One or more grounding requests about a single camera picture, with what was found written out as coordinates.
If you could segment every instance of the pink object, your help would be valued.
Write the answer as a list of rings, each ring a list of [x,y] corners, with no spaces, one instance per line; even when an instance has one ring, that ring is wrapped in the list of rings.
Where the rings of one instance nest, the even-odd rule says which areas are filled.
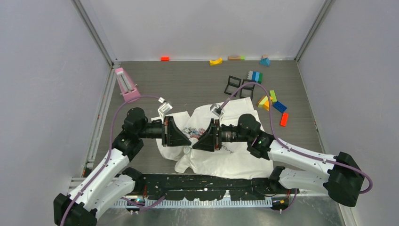
[[[120,87],[120,91],[125,101],[140,96],[140,92],[138,91],[135,83],[132,81],[129,74],[123,68],[120,67],[116,69],[115,72],[116,72],[116,79],[118,80],[118,84]]]

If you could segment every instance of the table surface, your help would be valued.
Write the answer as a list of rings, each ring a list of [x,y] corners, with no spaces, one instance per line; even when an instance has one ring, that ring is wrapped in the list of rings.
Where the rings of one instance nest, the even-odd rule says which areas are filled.
[[[258,61],[226,61],[221,65],[209,66],[207,61],[171,62],[123,62],[121,66],[129,73],[143,95],[162,96],[173,104],[171,113],[193,110],[201,105],[224,101],[223,93],[229,75],[246,78],[248,71],[263,73],[263,82],[268,90],[274,90],[277,99],[287,107],[289,119],[285,128],[279,125],[281,113],[273,107],[273,125],[278,136],[294,145],[321,152],[321,147],[308,99],[295,61],[272,61],[271,66],[259,65]],[[256,87],[253,103],[263,96]],[[95,166],[106,154],[109,145],[110,124],[116,109],[123,103],[118,84],[115,84],[111,103],[101,135]],[[159,102],[154,99],[140,99],[121,110],[115,122],[113,137],[131,107],[141,107],[148,118],[157,117]],[[271,133],[268,111],[258,109],[259,118],[267,133]],[[157,149],[155,140],[145,139],[144,147],[128,167],[142,173],[176,173],[175,161],[164,159]],[[218,226],[277,226],[277,225],[344,225],[338,204],[329,197],[298,197],[294,206],[283,214],[276,214],[265,208],[222,208],[222,209],[152,209],[133,216],[122,216],[125,210],[109,209],[99,224],[113,226],[127,225],[218,225]]]
[[[229,96],[224,93],[229,75],[244,79],[248,71],[261,72],[262,85],[275,91],[278,101],[287,107],[286,112],[289,114],[284,128],[279,125],[281,113],[271,108],[278,136],[291,144],[321,152],[308,98],[295,61],[272,61],[269,67],[260,65],[258,61],[225,61],[215,66],[209,66],[207,61],[123,62],[121,67],[131,76],[142,95],[164,97],[173,104],[170,113],[188,111],[190,115],[201,105],[222,102]],[[255,87],[252,100],[254,105],[263,95],[264,92]],[[112,117],[123,102],[118,83],[115,83],[94,166],[108,150]],[[120,127],[131,107],[143,108],[146,116],[151,118],[158,116],[159,105],[155,99],[143,98],[123,108],[116,118],[113,137],[120,133]],[[271,133],[269,112],[256,106],[254,108],[258,110],[265,132]],[[142,173],[176,173],[175,163],[160,155],[155,140],[145,139],[144,147],[128,167]],[[192,170],[188,169],[186,173],[192,173]]]

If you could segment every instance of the blue block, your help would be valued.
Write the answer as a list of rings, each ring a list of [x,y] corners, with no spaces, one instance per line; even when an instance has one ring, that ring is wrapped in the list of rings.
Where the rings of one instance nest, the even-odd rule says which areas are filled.
[[[268,58],[262,59],[259,63],[264,66],[270,66],[270,60]]]
[[[276,101],[273,104],[273,107],[276,108],[279,112],[284,113],[287,109],[286,106],[284,106],[282,103],[280,103],[279,101]]]
[[[256,73],[256,77],[255,77],[255,79],[254,79],[256,82],[258,82],[258,81],[259,81],[259,75],[260,75],[260,73],[259,73],[259,72],[257,72],[257,73]]]
[[[252,72],[252,78],[251,78],[251,80],[255,80],[256,74],[257,74],[257,73],[259,73],[259,72]]]

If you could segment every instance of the gray wall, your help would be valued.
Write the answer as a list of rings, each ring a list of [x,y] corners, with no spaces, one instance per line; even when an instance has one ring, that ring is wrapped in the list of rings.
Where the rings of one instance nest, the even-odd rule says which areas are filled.
[[[299,64],[326,150],[374,181],[353,209],[360,225],[399,224],[398,40],[399,1],[338,0]]]
[[[69,0],[3,0],[0,28],[1,225],[51,226],[109,67]]]
[[[293,59],[323,2],[84,0],[84,5],[108,51],[120,61],[231,54],[258,60],[262,54]]]

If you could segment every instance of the gray floor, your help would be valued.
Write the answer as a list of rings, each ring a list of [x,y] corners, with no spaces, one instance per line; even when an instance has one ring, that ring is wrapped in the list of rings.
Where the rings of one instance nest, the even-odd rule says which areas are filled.
[[[294,145],[321,152],[308,99],[295,61],[272,61],[270,67],[259,65],[258,61],[225,61],[215,66],[209,66],[207,61],[124,62],[121,66],[138,85],[141,94],[162,96],[172,102],[171,113],[188,111],[189,114],[198,106],[224,101],[228,97],[223,91],[229,75],[246,78],[250,70],[262,72],[262,84],[268,90],[275,90],[277,99],[288,108],[286,112],[289,113],[289,119],[287,126],[283,128],[279,126],[281,113],[272,107],[273,124],[279,137]],[[256,87],[253,103],[256,104],[262,96],[263,91]],[[106,154],[110,123],[116,109],[122,103],[123,97],[116,83],[95,166]],[[143,98],[122,109],[116,119],[113,137],[120,132],[129,108],[141,107],[146,116],[151,118],[158,116],[159,105],[155,99]],[[270,133],[268,111],[260,108],[258,113],[263,127]],[[175,163],[159,154],[155,140],[146,139],[144,148],[128,166],[143,173],[176,173]]]

